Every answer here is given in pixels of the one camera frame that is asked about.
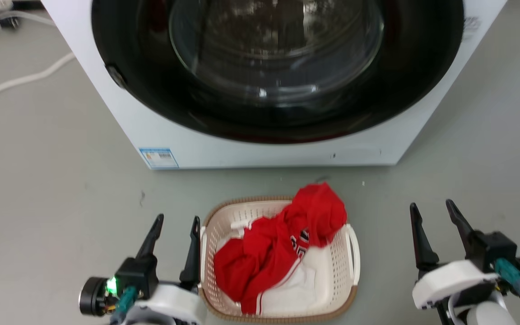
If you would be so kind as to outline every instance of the washing machine drum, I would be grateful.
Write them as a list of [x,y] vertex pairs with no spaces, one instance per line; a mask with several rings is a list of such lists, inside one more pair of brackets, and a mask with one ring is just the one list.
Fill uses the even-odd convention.
[[462,0],[94,0],[114,81],[166,119],[296,144],[365,130],[442,78]]

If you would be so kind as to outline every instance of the sticker label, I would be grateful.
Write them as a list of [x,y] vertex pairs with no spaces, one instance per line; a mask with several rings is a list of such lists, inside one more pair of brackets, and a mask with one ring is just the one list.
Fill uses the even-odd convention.
[[178,168],[178,163],[168,148],[140,148],[140,152],[151,169]]

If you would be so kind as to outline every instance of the white plastic basket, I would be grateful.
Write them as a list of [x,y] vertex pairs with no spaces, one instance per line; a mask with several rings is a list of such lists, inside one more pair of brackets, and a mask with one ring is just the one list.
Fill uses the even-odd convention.
[[200,256],[200,295],[216,316],[232,321],[255,323],[295,323],[322,321],[345,312],[353,302],[360,278],[360,253],[353,228],[346,224],[330,245],[311,247],[303,263],[316,270],[315,290],[318,301],[302,314],[243,315],[239,305],[228,298],[216,285],[214,255],[218,241],[233,230],[230,225],[240,220],[273,217],[291,197],[254,197],[224,202],[212,210],[202,227]]

